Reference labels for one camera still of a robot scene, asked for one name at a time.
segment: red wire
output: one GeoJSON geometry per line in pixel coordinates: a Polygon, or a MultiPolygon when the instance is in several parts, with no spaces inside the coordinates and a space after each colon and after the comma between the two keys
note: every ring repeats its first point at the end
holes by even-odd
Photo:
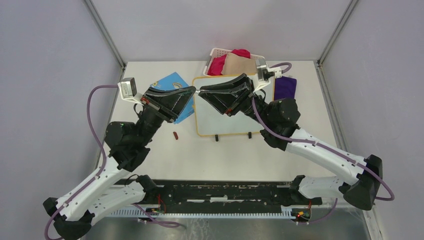
{"type": "Polygon", "coordinates": [[[160,194],[157,195],[157,205],[158,205],[159,210],[161,210],[161,195],[160,194]]]}
{"type": "Polygon", "coordinates": [[[167,206],[165,205],[164,201],[162,201],[162,199],[160,199],[160,201],[163,203],[163,213],[166,214],[167,213],[167,206]]]}

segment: whiteboard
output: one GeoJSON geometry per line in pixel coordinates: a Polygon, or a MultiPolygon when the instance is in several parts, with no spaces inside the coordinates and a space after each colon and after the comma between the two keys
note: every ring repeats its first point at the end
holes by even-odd
{"type": "MultiPolygon", "coordinates": [[[[193,80],[193,86],[200,89],[202,86],[221,84],[233,80],[236,76],[197,77],[193,80]]],[[[266,102],[269,103],[274,96],[274,78],[263,90],[266,92],[266,102]]],[[[214,135],[258,133],[264,129],[259,123],[246,117],[242,112],[233,116],[220,114],[212,105],[202,99],[198,94],[194,95],[194,114],[196,117],[197,134],[202,137],[214,135]]]]}

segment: beige cloth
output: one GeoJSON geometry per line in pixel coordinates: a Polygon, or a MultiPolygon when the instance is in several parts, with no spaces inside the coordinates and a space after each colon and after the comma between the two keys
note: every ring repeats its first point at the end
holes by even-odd
{"type": "Polygon", "coordinates": [[[225,58],[225,64],[221,71],[222,75],[239,75],[239,74],[255,74],[255,60],[238,56],[232,52],[228,53],[225,58]]]}

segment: blue paper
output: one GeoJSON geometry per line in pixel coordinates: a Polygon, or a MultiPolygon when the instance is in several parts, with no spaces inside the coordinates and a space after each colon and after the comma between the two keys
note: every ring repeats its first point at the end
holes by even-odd
{"type": "MultiPolygon", "coordinates": [[[[169,76],[162,78],[161,80],[150,85],[152,88],[160,89],[160,90],[174,90],[188,87],[189,85],[178,75],[178,73],[174,72],[169,76]]],[[[184,119],[188,118],[192,115],[195,110],[193,109],[193,105],[195,104],[193,97],[191,97],[190,101],[188,101],[185,108],[182,110],[179,117],[174,121],[174,124],[179,124],[184,119]]]]}

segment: purple cloth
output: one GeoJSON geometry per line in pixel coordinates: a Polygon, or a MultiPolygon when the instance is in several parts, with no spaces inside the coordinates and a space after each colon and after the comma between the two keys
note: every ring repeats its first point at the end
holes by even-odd
{"type": "Polygon", "coordinates": [[[274,100],[295,98],[296,85],[298,81],[291,77],[282,76],[275,79],[274,100]]]}

